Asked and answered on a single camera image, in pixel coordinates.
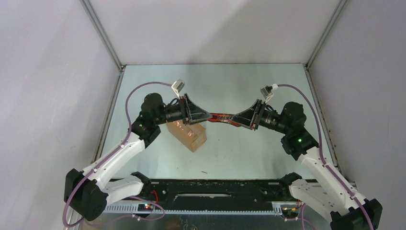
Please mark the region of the brown cardboard express box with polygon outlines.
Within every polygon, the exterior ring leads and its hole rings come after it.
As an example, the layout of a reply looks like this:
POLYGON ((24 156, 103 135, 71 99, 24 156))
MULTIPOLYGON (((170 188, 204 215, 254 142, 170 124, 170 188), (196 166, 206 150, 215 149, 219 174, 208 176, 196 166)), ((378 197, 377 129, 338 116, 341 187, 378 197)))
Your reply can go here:
POLYGON ((188 150, 196 152, 207 140, 206 128, 200 124, 185 125, 181 121, 166 123, 168 131, 188 150))

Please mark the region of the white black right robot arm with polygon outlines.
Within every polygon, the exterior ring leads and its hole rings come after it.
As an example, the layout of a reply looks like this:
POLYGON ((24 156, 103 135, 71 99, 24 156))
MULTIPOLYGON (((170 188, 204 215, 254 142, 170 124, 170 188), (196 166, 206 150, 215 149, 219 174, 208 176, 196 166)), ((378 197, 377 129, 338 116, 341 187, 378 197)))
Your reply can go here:
POLYGON ((256 130, 259 126, 282 133, 282 147, 295 161, 304 166, 317 180, 311 188, 297 174, 279 186, 279 196, 303 201, 330 223, 333 230, 375 230, 379 226, 383 207, 376 199, 367 199, 324 157, 322 145, 305 129, 303 106, 288 102, 279 114, 269 111, 261 100, 249 109, 232 115, 233 125, 256 130))

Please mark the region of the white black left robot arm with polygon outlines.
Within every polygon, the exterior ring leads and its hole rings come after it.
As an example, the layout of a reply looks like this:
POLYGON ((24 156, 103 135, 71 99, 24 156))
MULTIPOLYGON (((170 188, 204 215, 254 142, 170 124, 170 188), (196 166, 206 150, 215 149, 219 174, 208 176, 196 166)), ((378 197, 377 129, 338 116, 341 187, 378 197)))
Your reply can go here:
POLYGON ((193 103, 187 94, 174 99, 175 104, 165 104, 160 94, 150 93, 141 104, 141 111, 129 123, 123 140, 107 155, 83 170, 70 170, 65 178, 64 201, 83 219, 95 220, 104 209, 128 196, 147 199, 151 186, 131 175, 119 185, 119 191, 107 189, 112 177, 131 158, 145 150, 161 133, 160 125, 173 121, 195 124, 207 121, 212 114, 193 103))

